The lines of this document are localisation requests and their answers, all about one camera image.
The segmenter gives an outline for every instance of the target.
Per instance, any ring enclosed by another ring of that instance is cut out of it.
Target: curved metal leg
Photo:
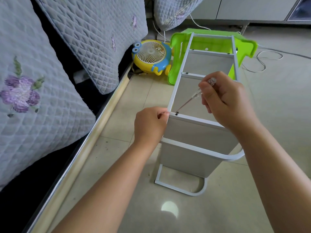
[[[158,185],[161,185],[161,186],[164,186],[164,187],[167,187],[167,188],[170,188],[170,189],[173,189],[175,191],[178,191],[178,192],[181,192],[183,194],[186,194],[186,195],[189,195],[189,196],[198,196],[198,195],[201,195],[203,194],[203,192],[206,190],[206,187],[207,187],[207,178],[204,178],[204,185],[202,187],[202,189],[199,191],[199,192],[196,192],[196,193],[192,193],[192,192],[189,192],[189,191],[186,191],[184,189],[181,189],[181,188],[178,188],[178,187],[175,187],[173,185],[169,185],[169,184],[166,184],[164,182],[161,182],[159,181],[160,179],[160,175],[161,175],[161,171],[162,171],[162,164],[160,164],[160,167],[159,167],[159,170],[158,170],[158,174],[156,176],[156,179],[155,179],[155,184],[158,184]]]

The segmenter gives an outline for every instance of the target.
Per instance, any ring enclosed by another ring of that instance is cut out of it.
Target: right hand
[[[212,87],[207,80],[216,78]],[[221,71],[207,75],[199,83],[202,91],[202,104],[209,113],[232,133],[243,132],[260,124],[248,100],[244,86],[233,81]]]

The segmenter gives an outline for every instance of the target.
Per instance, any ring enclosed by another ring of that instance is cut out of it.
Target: cabinet door
[[[221,0],[203,0],[191,13],[192,18],[216,19],[220,1]]]
[[[221,0],[217,19],[283,21],[297,0]]]

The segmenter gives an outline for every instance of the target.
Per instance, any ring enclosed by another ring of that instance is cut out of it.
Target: green leaf embroidery
[[[14,57],[14,65],[15,65],[15,74],[20,77],[21,76],[21,64],[17,61],[17,56]]]
[[[33,89],[33,90],[39,89],[42,86],[42,84],[44,83],[44,79],[45,79],[45,77],[37,79],[37,81],[35,81],[33,83],[33,85],[31,86],[31,89]]]

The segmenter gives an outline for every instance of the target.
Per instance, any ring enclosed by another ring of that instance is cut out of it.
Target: tile floor
[[[310,54],[311,30],[249,27],[244,35],[267,47]],[[262,73],[240,68],[242,83],[262,123],[311,177],[311,61],[287,54],[263,61]],[[256,59],[246,58],[244,65],[261,70]],[[135,114],[167,106],[172,90],[165,76],[132,77],[49,232],[133,142]],[[118,232],[273,232],[245,158],[222,162],[204,194],[189,197],[153,183],[160,150],[159,145],[146,163]],[[162,178],[189,190],[199,185],[196,177],[169,169]]]

